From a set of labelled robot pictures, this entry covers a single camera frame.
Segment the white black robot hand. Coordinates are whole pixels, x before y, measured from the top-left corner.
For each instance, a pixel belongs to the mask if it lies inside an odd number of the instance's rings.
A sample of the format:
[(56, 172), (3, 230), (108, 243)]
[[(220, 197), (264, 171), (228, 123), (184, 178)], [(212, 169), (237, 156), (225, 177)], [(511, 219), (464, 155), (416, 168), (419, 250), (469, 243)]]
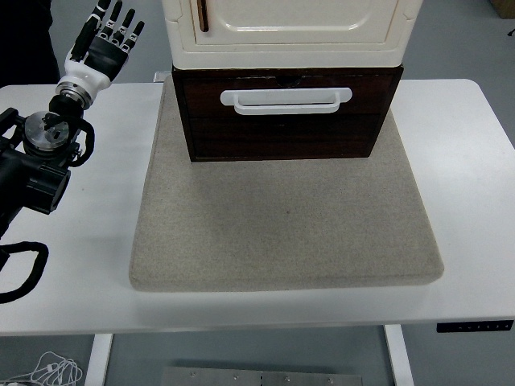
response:
[(107, 89), (125, 66), (145, 26), (131, 26), (135, 10), (122, 21), (122, 1), (99, 1), (80, 30), (64, 62), (65, 75), (56, 93), (90, 106), (97, 94)]

